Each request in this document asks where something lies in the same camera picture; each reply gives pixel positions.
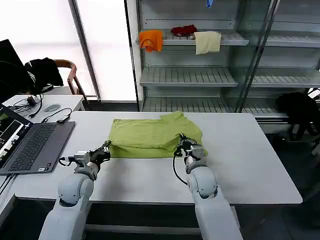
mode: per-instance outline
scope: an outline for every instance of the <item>blue object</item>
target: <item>blue object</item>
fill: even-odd
[[[212,4],[214,4],[214,0],[206,0],[206,7],[211,8]]]

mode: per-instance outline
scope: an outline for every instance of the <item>beige towel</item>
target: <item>beige towel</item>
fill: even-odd
[[[195,35],[195,54],[207,54],[220,51],[221,33],[217,31],[198,31]]]

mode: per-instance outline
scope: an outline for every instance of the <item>green t-shirt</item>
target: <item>green t-shirt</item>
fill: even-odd
[[[160,119],[114,119],[109,134],[112,158],[173,157],[180,135],[202,144],[202,132],[183,113],[176,111]]]

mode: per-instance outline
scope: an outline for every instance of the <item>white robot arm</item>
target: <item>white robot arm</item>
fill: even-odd
[[[184,157],[187,185],[203,240],[243,240],[232,209],[219,188],[215,175],[203,161],[204,148],[181,135],[175,156]]]
[[[79,151],[69,158],[77,164],[74,174],[64,179],[58,187],[53,210],[47,215],[39,240],[80,240],[89,211],[89,198],[94,190],[100,165],[110,160],[110,142],[93,151]]]
[[[77,167],[74,174],[59,185],[54,208],[45,219],[39,240],[82,239],[94,181],[97,179],[100,165],[111,157],[109,145],[110,142],[106,142],[93,151],[79,151],[74,157],[69,158],[69,165],[76,162]],[[174,156],[182,157],[183,153],[187,185],[194,199],[195,214],[202,238],[243,240],[231,207],[217,185],[215,175],[202,160],[204,148],[194,140],[181,135],[181,142]]]

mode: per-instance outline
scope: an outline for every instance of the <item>chair backrest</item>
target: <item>chair backrest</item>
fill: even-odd
[[[84,92],[83,88],[81,87],[80,82],[79,82],[79,80],[78,80],[78,78],[76,76],[76,73],[77,73],[76,65],[72,61],[63,60],[63,59],[55,59],[54,62],[55,62],[56,66],[58,68],[71,69],[71,71],[69,73],[69,76],[68,76],[68,80],[67,80],[69,88],[71,90],[71,93],[73,95],[82,95],[84,100],[87,103],[89,103],[88,100],[87,100],[87,97],[85,95],[85,92]]]

